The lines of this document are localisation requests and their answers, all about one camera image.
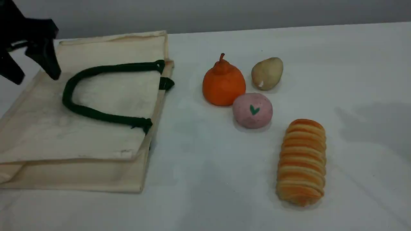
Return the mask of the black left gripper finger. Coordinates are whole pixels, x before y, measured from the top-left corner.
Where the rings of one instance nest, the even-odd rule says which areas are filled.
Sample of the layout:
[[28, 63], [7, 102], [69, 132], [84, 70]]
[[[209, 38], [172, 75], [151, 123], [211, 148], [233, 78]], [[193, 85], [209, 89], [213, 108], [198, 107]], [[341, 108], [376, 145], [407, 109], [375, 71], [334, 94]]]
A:
[[30, 41], [25, 55], [34, 60], [53, 80], [60, 78], [61, 69], [52, 38]]
[[11, 82], [20, 85], [25, 74], [7, 51], [0, 51], [0, 74]]

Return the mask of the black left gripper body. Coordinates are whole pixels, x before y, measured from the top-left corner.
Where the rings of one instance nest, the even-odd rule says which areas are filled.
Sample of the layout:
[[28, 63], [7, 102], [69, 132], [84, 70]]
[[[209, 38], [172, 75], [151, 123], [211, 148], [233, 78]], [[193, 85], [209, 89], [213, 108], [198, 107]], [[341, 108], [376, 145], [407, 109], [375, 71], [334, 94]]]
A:
[[58, 32], [52, 19], [27, 18], [12, 0], [0, 2], [0, 41], [7, 52], [23, 47], [44, 48]]

